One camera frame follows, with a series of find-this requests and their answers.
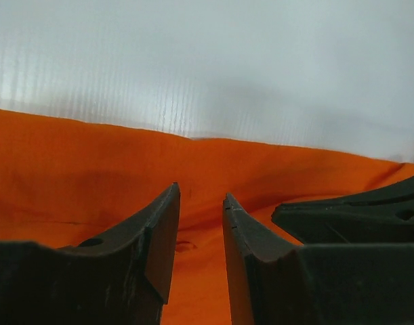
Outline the orange t shirt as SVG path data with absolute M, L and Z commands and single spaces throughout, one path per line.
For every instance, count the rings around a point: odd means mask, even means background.
M 231 139 L 188 139 L 0 110 L 0 240 L 78 244 L 181 190 L 164 324 L 229 324 L 222 202 L 263 224 L 282 202 L 365 192 L 414 164 Z

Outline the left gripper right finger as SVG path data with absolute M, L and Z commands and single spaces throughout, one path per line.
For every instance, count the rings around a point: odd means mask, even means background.
M 233 324 L 414 324 L 414 243 L 296 246 L 223 202 Z

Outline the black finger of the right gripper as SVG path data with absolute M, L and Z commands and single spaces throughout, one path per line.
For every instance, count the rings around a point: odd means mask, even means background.
M 304 244 L 414 242 L 414 176 L 349 196 L 282 203 L 272 222 Z

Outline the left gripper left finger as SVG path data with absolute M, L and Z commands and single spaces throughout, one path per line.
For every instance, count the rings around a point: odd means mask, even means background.
M 179 214 L 174 183 L 77 246 L 0 241 L 0 324 L 159 324 Z

